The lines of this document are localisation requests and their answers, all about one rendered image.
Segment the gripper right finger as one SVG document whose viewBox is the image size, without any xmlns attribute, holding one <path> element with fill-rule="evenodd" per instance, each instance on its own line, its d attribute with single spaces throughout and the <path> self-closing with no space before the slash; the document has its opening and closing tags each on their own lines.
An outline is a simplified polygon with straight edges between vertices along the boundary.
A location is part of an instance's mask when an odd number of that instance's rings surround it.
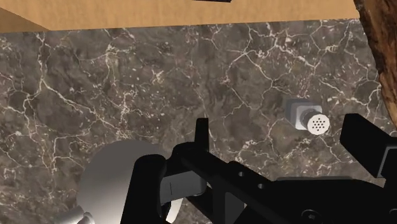
<svg viewBox="0 0 397 224">
<path fill-rule="evenodd" d="M 357 113 L 344 116 L 340 144 L 385 188 L 397 190 L 397 137 Z"/>
</svg>

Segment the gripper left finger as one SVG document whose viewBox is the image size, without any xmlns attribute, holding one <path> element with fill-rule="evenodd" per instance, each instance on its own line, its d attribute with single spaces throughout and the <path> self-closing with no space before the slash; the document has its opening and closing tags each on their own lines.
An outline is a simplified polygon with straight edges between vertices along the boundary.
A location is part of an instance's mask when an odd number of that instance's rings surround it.
<svg viewBox="0 0 397 224">
<path fill-rule="evenodd" d="M 172 158 L 210 187 L 187 197 L 212 224 L 273 224 L 273 212 L 260 195 L 270 181 L 238 162 L 226 163 L 209 152 L 209 121 L 199 118 L 195 140 L 174 147 Z"/>
</svg>

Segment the grey shaker with white cap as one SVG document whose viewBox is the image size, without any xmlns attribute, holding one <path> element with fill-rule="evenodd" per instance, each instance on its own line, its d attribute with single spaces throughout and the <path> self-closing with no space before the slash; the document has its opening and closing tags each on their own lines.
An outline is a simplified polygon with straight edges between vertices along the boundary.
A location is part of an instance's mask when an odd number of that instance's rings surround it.
<svg viewBox="0 0 397 224">
<path fill-rule="evenodd" d="M 295 129 L 306 130 L 316 136 L 330 128 L 330 119 L 323 113 L 322 106 L 308 99 L 288 99 L 285 115 Z"/>
</svg>

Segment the brown rough wooden object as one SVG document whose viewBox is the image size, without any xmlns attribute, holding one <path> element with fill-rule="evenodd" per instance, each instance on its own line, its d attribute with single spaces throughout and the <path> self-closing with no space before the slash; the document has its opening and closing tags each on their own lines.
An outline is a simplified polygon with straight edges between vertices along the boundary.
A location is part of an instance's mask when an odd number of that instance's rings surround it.
<svg viewBox="0 0 397 224">
<path fill-rule="evenodd" d="M 397 0 L 353 0 L 379 74 L 389 116 L 397 128 Z"/>
</svg>

